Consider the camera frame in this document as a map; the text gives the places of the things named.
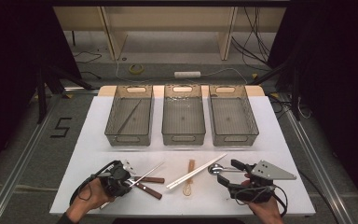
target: wooden chopstick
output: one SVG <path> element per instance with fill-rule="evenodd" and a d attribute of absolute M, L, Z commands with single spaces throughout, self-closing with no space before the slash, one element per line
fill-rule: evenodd
<path fill-rule="evenodd" d="M 225 157 L 227 155 L 227 153 L 211 160 L 211 161 L 208 161 L 207 163 L 203 164 L 201 167 L 197 168 L 196 170 L 194 170 L 193 172 L 191 173 L 188 173 L 187 175 L 184 175 L 182 177 L 180 177 L 179 179 L 173 181 L 171 184 L 167 185 L 167 189 L 173 189 L 175 188 L 176 186 L 178 186 L 179 184 L 181 184 L 182 182 L 184 182 L 185 180 L 189 179 L 191 176 L 193 175 L 196 175 L 198 172 L 200 172 L 201 170 L 207 168 L 209 165 L 211 165 L 212 163 L 222 159 L 223 157 Z"/>

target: white stick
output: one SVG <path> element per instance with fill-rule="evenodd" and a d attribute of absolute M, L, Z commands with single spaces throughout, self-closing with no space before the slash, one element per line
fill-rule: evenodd
<path fill-rule="evenodd" d="M 223 157 L 225 157 L 227 155 L 226 154 L 223 154 L 219 157 L 217 157 L 216 159 L 213 159 L 211 161 L 208 161 L 207 163 L 205 163 L 204 165 L 202 165 L 201 167 L 197 168 L 196 170 L 194 170 L 193 172 L 191 173 L 188 173 L 187 175 L 184 175 L 182 177 L 180 177 L 179 179 L 173 181 L 171 184 L 167 185 L 167 189 L 173 189 L 175 188 L 176 186 L 178 186 L 180 183 L 184 182 L 185 180 L 189 179 L 191 176 L 193 175 L 196 175 L 198 172 L 200 172 L 201 170 L 207 168 L 209 165 L 211 165 L 212 163 L 222 159 Z"/>

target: hand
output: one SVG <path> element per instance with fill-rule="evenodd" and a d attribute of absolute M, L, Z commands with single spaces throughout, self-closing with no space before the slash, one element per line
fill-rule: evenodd
<path fill-rule="evenodd" d="M 77 223 L 89 210 L 99 208 L 104 203 L 111 203 L 114 200 L 115 198 L 107 196 L 104 192 L 100 178 L 95 178 L 80 191 L 72 205 L 66 210 L 66 215 Z"/>
<path fill-rule="evenodd" d="M 245 180 L 241 184 L 247 186 L 250 182 Z M 264 224 L 283 223 L 277 201 L 274 197 L 271 197 L 266 203 L 248 203 L 248 205 Z"/>

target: white table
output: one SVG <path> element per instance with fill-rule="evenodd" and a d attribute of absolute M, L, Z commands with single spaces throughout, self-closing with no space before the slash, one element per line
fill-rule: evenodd
<path fill-rule="evenodd" d="M 254 164 L 260 160 L 268 161 L 294 175 L 297 180 L 281 180 L 274 183 L 283 188 L 288 197 L 287 215 L 311 216 L 315 210 L 304 184 L 299 178 L 293 158 L 286 145 L 281 128 L 276 120 L 268 97 L 249 97 L 260 131 L 251 147 L 214 147 L 211 135 L 210 115 L 207 98 L 203 97 L 206 134 L 203 146 L 174 147 L 164 146 L 161 126 L 163 98 L 155 97 L 151 145 L 149 147 L 112 147 L 104 129 L 108 120 L 113 97 L 94 97 L 74 153 L 69 162 L 50 213 L 60 215 L 66 211 L 74 190 L 91 174 L 99 171 L 114 160 L 129 160 L 137 175 L 164 161 L 150 176 L 164 177 L 166 183 L 145 183 L 163 196 L 157 200 L 149 194 L 134 188 L 129 194 L 117 198 L 103 210 L 95 209 L 89 214 L 112 217 L 242 217 L 253 215 L 248 206 L 239 206 L 229 199 L 225 187 L 217 183 L 216 176 L 203 170 L 193 177 L 192 194 L 185 196 L 181 184 L 174 189 L 166 185 L 187 174 L 188 161 L 196 160 L 196 168 L 227 153 L 218 163 L 229 166 L 231 159 Z M 231 183 L 240 183 L 243 174 L 223 173 Z M 276 189 L 284 201 L 283 194 Z"/>

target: clear plastic bin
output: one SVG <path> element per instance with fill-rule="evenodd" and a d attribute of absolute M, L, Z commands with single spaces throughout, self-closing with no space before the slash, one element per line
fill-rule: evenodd
<path fill-rule="evenodd" d="M 112 146 L 149 146 L 153 86 L 117 86 L 105 135 Z"/>
<path fill-rule="evenodd" d="M 166 85 L 162 121 L 164 145 L 202 145 L 205 120 L 201 85 Z"/>
<path fill-rule="evenodd" d="M 209 87 L 213 145 L 251 146 L 259 132 L 245 86 Z"/>

